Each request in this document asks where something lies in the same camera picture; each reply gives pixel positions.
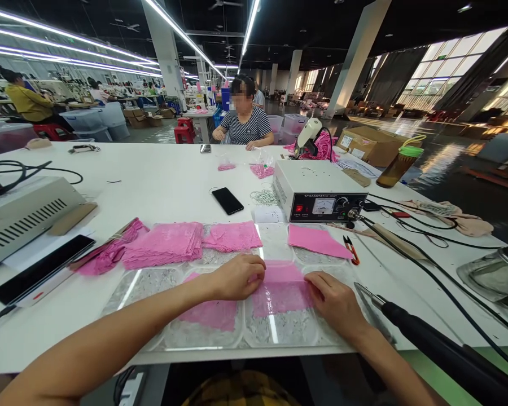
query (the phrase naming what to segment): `hand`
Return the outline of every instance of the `hand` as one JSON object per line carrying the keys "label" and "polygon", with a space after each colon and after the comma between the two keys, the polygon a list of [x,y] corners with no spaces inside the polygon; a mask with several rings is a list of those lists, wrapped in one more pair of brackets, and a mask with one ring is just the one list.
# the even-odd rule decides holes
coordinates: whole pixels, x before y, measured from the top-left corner
{"label": "hand", "polygon": [[263,282],[265,262],[258,255],[239,254],[208,276],[211,300],[244,300]]}
{"label": "hand", "polygon": [[305,275],[314,307],[341,337],[354,345],[374,329],[361,312],[354,291],[329,275],[317,271]]}

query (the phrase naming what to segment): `plastic bag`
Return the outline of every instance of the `plastic bag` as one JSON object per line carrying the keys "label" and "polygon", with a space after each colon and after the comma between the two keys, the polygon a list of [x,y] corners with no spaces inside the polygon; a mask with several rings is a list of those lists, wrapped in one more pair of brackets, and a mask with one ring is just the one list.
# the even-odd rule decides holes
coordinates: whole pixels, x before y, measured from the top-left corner
{"label": "plastic bag", "polygon": [[254,164],[250,164],[250,170],[258,179],[264,179],[275,173],[275,159],[266,149],[252,147],[252,152],[257,154]]}

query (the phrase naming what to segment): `striped shirt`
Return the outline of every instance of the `striped shirt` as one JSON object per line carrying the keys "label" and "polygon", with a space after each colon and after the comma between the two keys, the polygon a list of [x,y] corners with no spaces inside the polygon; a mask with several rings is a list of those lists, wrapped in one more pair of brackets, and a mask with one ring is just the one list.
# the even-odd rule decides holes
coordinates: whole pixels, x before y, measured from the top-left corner
{"label": "striped shirt", "polygon": [[228,112],[220,122],[220,127],[228,130],[230,144],[239,145],[262,139],[271,132],[267,114],[256,106],[253,107],[252,115],[245,124],[239,122],[237,114]]}

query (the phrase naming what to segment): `ceiling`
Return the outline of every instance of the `ceiling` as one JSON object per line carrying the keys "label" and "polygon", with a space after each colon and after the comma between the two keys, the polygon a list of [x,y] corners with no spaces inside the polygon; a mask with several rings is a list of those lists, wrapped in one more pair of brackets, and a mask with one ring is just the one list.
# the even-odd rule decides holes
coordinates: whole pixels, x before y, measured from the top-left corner
{"label": "ceiling", "polygon": [[[294,49],[303,49],[301,70],[341,63],[364,6],[373,0],[261,0],[242,67],[289,69]],[[142,0],[0,0],[0,8],[72,32],[108,41],[155,58]],[[217,36],[191,38],[216,64],[237,64],[252,0],[229,0],[242,7],[212,7],[217,0],[165,0],[174,20],[185,30]],[[508,0],[393,0],[370,55],[426,45],[508,25]],[[458,13],[472,3],[472,9]],[[219,32],[239,33],[224,36]],[[195,72],[193,50],[176,36],[181,65]]]}

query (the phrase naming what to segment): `black handle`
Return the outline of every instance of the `black handle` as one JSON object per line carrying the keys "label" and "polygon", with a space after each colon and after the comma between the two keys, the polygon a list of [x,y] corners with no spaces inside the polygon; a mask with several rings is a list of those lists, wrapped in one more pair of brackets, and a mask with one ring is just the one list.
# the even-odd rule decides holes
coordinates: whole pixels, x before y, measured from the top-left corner
{"label": "black handle", "polygon": [[386,302],[381,310],[412,344],[478,402],[484,406],[508,406],[508,375],[492,364],[492,368],[486,367],[478,353],[470,354],[396,304]]}

